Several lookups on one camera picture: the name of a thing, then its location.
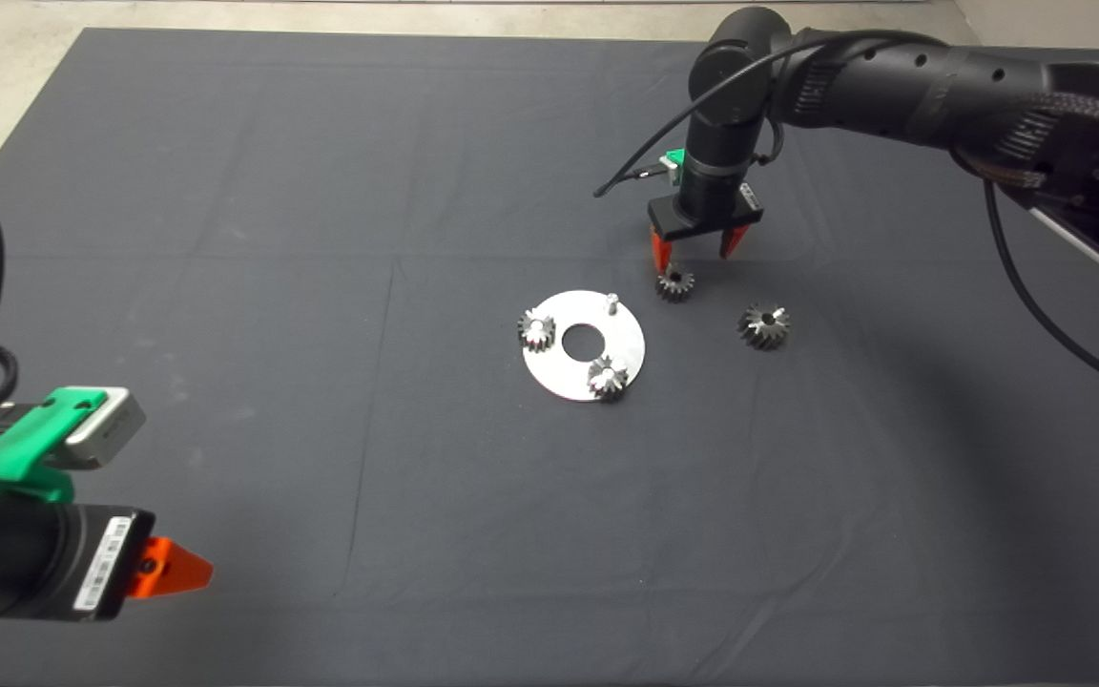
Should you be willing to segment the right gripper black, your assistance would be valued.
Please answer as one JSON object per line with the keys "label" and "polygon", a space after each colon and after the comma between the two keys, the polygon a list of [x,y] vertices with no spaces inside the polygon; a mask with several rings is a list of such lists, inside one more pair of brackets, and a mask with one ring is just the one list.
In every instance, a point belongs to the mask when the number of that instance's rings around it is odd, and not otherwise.
{"label": "right gripper black", "polygon": [[696,239],[720,232],[719,259],[729,261],[761,221],[764,207],[745,176],[754,160],[755,143],[717,143],[662,154],[658,164],[675,182],[670,196],[647,203],[651,251],[655,274],[671,265],[671,240]]}

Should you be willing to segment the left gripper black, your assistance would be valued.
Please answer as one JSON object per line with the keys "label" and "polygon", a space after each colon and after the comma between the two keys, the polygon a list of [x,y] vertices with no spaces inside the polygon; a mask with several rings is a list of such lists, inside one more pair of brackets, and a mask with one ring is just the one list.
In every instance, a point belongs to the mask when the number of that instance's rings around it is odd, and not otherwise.
{"label": "left gripper black", "polygon": [[134,506],[0,499],[0,620],[106,622],[126,595],[206,590],[214,565],[169,536],[147,543],[155,525]]}

